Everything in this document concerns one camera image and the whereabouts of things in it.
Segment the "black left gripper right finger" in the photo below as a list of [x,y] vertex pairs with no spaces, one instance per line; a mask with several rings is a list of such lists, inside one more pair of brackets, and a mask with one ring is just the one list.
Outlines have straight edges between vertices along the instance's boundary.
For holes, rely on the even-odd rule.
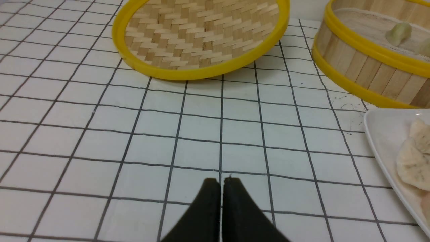
[[222,208],[224,242],[288,242],[251,198],[239,178],[224,180]]

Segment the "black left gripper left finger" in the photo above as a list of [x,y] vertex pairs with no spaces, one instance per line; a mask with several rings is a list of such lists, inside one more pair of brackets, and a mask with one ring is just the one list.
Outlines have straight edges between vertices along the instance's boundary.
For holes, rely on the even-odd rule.
[[192,204],[163,242],[218,242],[221,219],[221,185],[215,178],[204,179]]

